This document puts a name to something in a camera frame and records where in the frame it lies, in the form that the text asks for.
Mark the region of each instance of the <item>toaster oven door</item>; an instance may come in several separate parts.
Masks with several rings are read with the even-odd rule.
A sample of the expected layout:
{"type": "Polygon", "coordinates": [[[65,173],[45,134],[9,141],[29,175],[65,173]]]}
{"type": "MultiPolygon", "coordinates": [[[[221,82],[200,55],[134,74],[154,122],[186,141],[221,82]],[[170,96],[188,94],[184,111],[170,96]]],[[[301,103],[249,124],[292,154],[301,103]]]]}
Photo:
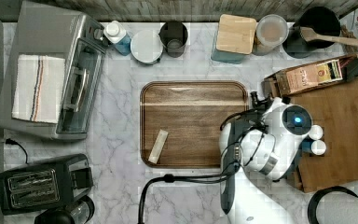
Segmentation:
{"type": "Polygon", "coordinates": [[[68,76],[57,133],[86,133],[103,52],[78,39],[68,76]]]}

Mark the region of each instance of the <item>wooden spoon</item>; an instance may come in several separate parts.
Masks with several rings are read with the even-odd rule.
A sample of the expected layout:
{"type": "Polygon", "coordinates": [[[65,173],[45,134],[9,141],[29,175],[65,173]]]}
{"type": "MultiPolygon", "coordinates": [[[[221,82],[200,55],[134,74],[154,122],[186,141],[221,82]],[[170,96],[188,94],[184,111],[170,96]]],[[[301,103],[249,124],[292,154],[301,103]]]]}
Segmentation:
{"type": "Polygon", "coordinates": [[[301,34],[303,38],[309,42],[311,40],[324,40],[329,42],[336,42],[344,45],[356,46],[358,47],[358,39],[331,36],[331,35],[318,35],[316,32],[309,27],[301,27],[301,34]]]}

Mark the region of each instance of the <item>wooden lid jar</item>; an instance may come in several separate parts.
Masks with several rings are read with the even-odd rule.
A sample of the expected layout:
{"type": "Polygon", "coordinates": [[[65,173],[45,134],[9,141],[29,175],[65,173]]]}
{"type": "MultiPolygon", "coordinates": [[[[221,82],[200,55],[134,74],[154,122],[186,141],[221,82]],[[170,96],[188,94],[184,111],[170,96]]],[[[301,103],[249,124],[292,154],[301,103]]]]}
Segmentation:
{"type": "Polygon", "coordinates": [[[241,63],[252,53],[256,20],[223,14],[213,41],[211,59],[223,63],[241,63]]]}

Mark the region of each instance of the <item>toaster oven handle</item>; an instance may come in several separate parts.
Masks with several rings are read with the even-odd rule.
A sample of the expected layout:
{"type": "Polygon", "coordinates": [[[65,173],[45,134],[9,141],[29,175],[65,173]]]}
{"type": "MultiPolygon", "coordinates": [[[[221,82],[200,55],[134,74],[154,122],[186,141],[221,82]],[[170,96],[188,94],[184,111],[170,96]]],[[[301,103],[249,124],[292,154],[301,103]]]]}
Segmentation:
{"type": "Polygon", "coordinates": [[[76,103],[72,107],[74,109],[74,112],[78,112],[79,108],[83,104],[84,94],[86,93],[87,81],[89,80],[89,74],[90,74],[89,70],[87,70],[86,68],[83,69],[82,73],[78,73],[78,72],[79,70],[76,69],[75,73],[81,76],[81,83],[79,89],[80,93],[77,96],[76,103]]]}

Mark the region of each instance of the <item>wooden cutting board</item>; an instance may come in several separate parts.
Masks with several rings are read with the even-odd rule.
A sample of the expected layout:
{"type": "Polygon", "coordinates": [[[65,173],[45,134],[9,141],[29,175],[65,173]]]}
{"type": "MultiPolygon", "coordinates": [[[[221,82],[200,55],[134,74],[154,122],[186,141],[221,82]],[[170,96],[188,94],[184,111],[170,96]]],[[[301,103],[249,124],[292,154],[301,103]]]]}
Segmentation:
{"type": "Polygon", "coordinates": [[[241,54],[252,53],[256,25],[253,18],[223,14],[220,17],[216,48],[241,54]]]}
{"type": "Polygon", "coordinates": [[[358,78],[291,96],[324,129],[324,156],[303,153],[296,186],[312,192],[358,180],[358,78]]]}
{"type": "Polygon", "coordinates": [[[238,82],[152,82],[141,93],[141,157],[158,168],[220,167],[220,124],[247,109],[238,82]],[[159,130],[168,132],[158,163],[148,161],[159,130]]]}

